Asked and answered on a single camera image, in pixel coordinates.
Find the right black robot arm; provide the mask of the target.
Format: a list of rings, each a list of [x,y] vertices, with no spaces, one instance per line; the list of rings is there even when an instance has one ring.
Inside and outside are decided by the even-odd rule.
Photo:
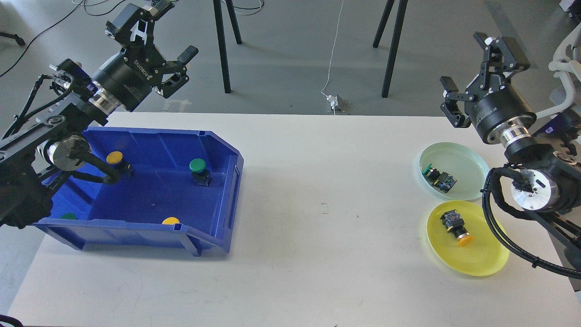
[[[476,32],[483,50],[477,76],[463,92],[447,76],[440,81],[440,106],[455,128],[475,130],[486,144],[501,144],[507,163],[492,168],[482,189],[482,207],[492,234],[512,253],[565,277],[580,278],[580,228],[563,215],[580,206],[581,168],[574,140],[580,136],[580,105],[574,79],[580,78],[580,31],[562,41],[548,68],[560,79],[565,97],[560,104],[534,113],[511,84],[531,64],[517,40]],[[536,221],[565,246],[572,265],[562,267],[524,250],[501,229],[491,201],[518,219]]]

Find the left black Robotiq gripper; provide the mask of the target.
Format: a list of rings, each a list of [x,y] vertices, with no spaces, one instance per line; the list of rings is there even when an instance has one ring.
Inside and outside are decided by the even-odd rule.
[[[154,0],[144,7],[128,4],[114,21],[106,23],[105,34],[122,50],[104,62],[92,79],[129,112],[143,102],[153,87],[168,99],[189,81],[187,64],[199,50],[190,45],[176,60],[166,61],[154,45],[156,21],[174,7],[169,0]]]

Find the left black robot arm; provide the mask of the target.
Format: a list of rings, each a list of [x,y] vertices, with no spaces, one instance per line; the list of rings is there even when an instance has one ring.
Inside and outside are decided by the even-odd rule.
[[[152,6],[128,4],[106,34],[121,45],[93,76],[67,59],[52,76],[35,83],[21,114],[1,139],[1,225],[24,228],[49,217],[53,196],[69,178],[115,184],[120,175],[91,150],[82,135],[96,122],[122,108],[132,112],[155,91],[170,97],[187,81],[187,64],[198,53],[188,46],[168,61],[153,42],[153,29],[174,3],[157,0]],[[50,79],[59,96],[29,111],[37,88]]]

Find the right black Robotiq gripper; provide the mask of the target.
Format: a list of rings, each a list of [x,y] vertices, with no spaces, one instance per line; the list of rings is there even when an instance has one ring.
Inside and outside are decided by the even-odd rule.
[[[472,122],[484,143],[509,146],[529,137],[528,129],[536,121],[531,106],[509,86],[511,78],[529,69],[531,63],[513,37],[490,37],[484,32],[475,32],[473,37],[483,50],[479,72],[465,93],[459,93],[451,77],[441,76],[444,102],[440,109],[454,128],[469,128]],[[463,113],[458,102],[471,103],[476,96],[485,97],[468,115]]]

